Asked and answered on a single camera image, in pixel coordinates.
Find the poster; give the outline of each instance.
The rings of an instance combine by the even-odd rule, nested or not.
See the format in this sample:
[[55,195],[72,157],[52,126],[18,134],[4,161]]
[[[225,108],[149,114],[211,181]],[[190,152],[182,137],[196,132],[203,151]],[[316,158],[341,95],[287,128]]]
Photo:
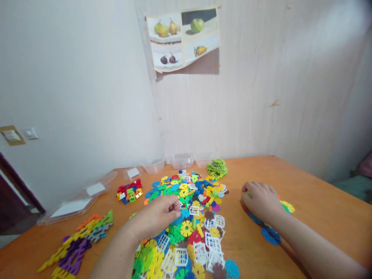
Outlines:
[[154,69],[173,72],[220,46],[218,7],[146,16]]

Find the light switch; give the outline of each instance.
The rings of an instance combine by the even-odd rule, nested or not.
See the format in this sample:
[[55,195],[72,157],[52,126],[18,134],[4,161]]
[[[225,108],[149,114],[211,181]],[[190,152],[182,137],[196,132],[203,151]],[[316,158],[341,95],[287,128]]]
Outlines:
[[0,127],[0,133],[10,146],[26,144],[21,134],[14,125]]
[[14,130],[8,130],[3,132],[4,137],[7,139],[7,141],[19,141],[21,140],[16,131]]
[[36,133],[35,129],[34,128],[28,128],[28,129],[25,129],[23,130],[23,135],[26,139],[33,139],[33,140],[37,140],[39,138],[38,134]]

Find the pear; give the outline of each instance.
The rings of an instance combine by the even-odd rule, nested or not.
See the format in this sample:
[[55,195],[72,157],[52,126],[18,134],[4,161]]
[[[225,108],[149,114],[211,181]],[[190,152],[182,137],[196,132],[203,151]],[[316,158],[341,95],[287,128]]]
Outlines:
[[165,25],[162,25],[160,28],[159,28],[159,33],[158,35],[162,38],[165,38],[165,37],[168,37],[169,36],[169,28]]
[[159,20],[158,24],[155,25],[154,31],[156,34],[159,34],[159,29],[162,27],[162,24],[160,23],[161,19]]
[[174,64],[174,63],[177,62],[177,61],[176,61],[176,58],[173,56],[172,53],[171,53],[171,57],[169,58],[169,62],[172,63],[172,64]]
[[177,34],[177,29],[178,29],[177,24],[174,23],[172,21],[172,19],[170,19],[170,22],[171,23],[169,25],[169,32],[170,32],[171,35],[176,35]]

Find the pile of toy blocks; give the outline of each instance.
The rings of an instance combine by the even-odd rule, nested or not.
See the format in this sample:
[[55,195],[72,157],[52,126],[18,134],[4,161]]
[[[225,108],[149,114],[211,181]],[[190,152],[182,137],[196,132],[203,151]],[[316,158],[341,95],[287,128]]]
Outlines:
[[126,186],[121,185],[117,189],[116,199],[122,201],[124,204],[135,202],[140,196],[143,195],[141,180],[137,179],[131,184]]

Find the right hand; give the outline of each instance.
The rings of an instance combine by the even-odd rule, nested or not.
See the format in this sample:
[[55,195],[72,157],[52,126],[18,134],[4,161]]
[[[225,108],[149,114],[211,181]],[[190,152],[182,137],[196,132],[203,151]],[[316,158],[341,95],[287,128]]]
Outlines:
[[241,190],[241,199],[245,205],[265,223],[270,224],[272,220],[287,214],[273,187],[253,181],[246,182]]

